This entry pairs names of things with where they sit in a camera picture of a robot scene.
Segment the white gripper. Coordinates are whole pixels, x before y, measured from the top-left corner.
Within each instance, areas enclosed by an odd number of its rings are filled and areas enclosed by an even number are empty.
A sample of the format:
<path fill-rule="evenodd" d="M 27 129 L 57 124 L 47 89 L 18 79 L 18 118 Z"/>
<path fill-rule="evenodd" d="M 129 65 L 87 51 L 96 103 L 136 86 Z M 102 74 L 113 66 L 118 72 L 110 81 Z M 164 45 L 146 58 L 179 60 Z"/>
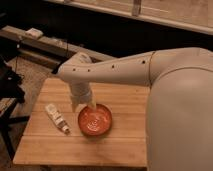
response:
<path fill-rule="evenodd" d="M 87 103 L 87 106 L 91 109 L 96 108 L 96 101 L 92 99 L 92 91 L 88 83 L 72 83 L 69 85 L 72 111 L 76 112 L 78 104 Z"/>

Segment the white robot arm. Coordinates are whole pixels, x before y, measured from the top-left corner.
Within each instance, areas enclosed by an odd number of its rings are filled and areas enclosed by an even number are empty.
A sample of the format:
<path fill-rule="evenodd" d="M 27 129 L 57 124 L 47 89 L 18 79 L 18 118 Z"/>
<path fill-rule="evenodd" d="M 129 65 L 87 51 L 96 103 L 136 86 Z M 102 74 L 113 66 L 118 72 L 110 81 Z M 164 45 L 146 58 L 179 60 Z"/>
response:
<path fill-rule="evenodd" d="M 94 63 L 78 52 L 59 66 L 74 106 L 92 101 L 89 84 L 148 86 L 148 171 L 213 171 L 213 52 L 157 50 Z"/>

